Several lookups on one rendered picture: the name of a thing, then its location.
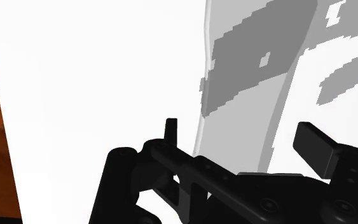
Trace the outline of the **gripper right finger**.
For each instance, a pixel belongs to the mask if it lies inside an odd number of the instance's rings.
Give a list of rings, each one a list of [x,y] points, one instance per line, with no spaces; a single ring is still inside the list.
[[[358,224],[358,148],[337,143],[310,122],[299,122],[293,148],[321,179],[330,180],[320,204],[325,224]]]

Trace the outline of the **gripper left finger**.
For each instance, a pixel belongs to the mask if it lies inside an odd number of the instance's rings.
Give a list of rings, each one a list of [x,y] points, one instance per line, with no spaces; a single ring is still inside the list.
[[[162,139],[141,151],[121,147],[107,154],[89,224],[163,224],[137,205],[152,190],[181,224],[273,224],[273,200],[204,156],[177,147],[177,119],[165,123]]]

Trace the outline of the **white curved fixture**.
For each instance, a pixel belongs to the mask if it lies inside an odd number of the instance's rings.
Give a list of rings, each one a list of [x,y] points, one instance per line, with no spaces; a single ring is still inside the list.
[[[301,121],[358,147],[358,0],[206,0],[204,33],[194,155],[313,177],[293,150]]]

